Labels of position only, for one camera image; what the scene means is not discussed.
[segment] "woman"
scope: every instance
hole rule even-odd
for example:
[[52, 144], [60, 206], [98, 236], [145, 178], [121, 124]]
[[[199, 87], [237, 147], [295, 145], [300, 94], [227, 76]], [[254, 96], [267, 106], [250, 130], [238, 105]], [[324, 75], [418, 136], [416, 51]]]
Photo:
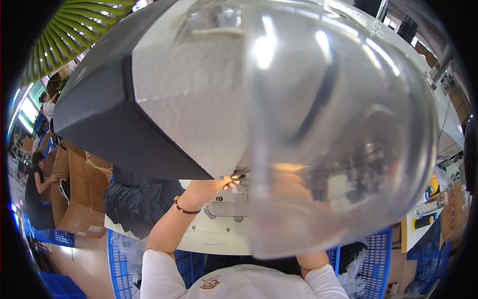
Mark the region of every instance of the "woman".
[[32, 157], [32, 172], [28, 175], [25, 189], [25, 213], [30, 225], [36, 230], [55, 228], [51, 203], [42, 203], [41, 194], [48, 189], [51, 183], [58, 182], [60, 175], [54, 174], [44, 180], [43, 170], [45, 163], [43, 154], [35, 152]]
[[201, 207], [221, 189], [223, 180], [192, 181], [155, 224], [143, 256], [141, 298], [324, 298], [347, 299], [325, 251], [282, 260], [259, 261], [250, 256], [209, 256], [203, 277], [186, 289], [174, 261], [186, 229]]

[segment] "stack of black fabric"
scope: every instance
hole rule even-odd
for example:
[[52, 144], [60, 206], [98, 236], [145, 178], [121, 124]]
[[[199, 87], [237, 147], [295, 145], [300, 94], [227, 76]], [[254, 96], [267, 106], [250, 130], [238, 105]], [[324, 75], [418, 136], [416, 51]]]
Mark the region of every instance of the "stack of black fabric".
[[105, 191], [104, 208], [114, 224], [143, 239], [184, 189], [178, 180], [156, 179], [113, 167], [114, 180]]

